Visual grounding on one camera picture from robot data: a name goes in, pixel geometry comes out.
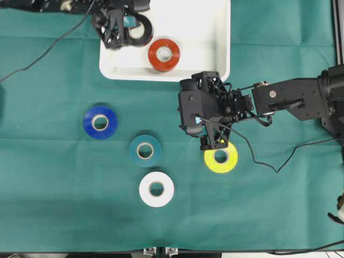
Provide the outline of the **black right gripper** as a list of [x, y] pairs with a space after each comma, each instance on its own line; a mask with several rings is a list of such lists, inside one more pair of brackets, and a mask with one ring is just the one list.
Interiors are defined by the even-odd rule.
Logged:
[[240, 89], [233, 90], [230, 83], [222, 82], [217, 72], [204, 71], [191, 78], [206, 96], [201, 103], [202, 110], [195, 114], [206, 130], [206, 134], [199, 137], [200, 149], [226, 148], [232, 125], [254, 118], [251, 96], [243, 95]]

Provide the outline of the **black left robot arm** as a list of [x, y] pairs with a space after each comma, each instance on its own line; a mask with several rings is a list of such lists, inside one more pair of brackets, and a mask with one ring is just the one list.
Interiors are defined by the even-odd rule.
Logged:
[[150, 1], [1, 1], [1, 8], [91, 15], [102, 43], [112, 50], [145, 46], [154, 35], [152, 23], [141, 14], [150, 9]]

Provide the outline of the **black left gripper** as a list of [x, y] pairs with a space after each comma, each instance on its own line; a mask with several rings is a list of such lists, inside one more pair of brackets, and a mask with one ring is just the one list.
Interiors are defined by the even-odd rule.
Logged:
[[92, 15], [91, 23], [102, 43], [108, 49], [129, 45], [128, 29], [124, 28], [124, 8], [101, 9]]

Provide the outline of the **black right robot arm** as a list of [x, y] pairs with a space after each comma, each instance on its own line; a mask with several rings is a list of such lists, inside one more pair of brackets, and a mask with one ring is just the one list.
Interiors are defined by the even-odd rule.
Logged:
[[206, 119], [206, 135], [200, 138], [203, 151], [228, 146], [232, 125], [255, 119], [268, 127], [272, 115], [287, 110], [300, 121], [321, 119], [323, 127], [343, 145], [343, 65], [322, 73], [317, 78], [295, 78], [274, 84], [266, 82], [251, 86], [252, 93], [243, 95], [242, 89], [226, 89], [220, 80], [207, 82], [206, 92], [212, 106]]

